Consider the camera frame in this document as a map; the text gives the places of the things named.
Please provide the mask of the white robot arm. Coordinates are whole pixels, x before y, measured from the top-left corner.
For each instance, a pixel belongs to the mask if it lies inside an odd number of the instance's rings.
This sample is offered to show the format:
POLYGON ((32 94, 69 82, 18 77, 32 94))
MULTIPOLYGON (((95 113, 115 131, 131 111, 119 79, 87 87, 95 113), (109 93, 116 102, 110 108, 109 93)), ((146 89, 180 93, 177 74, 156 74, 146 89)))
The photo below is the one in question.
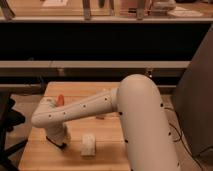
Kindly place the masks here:
POLYGON ((129 75, 116 88, 61 107, 44 98, 31 123, 57 142, 64 122, 112 112, 119 114, 131 171, 181 171, 159 89, 145 75, 129 75))

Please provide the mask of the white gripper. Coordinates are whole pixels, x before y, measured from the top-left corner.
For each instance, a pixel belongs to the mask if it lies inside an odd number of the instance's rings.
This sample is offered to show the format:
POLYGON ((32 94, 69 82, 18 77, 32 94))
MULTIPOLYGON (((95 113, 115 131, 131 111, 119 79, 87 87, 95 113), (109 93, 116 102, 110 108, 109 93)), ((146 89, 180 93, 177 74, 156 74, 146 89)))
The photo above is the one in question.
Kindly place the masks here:
POLYGON ((55 124, 49 127, 48 138, 66 144, 70 143, 71 137, 65 123, 55 124))

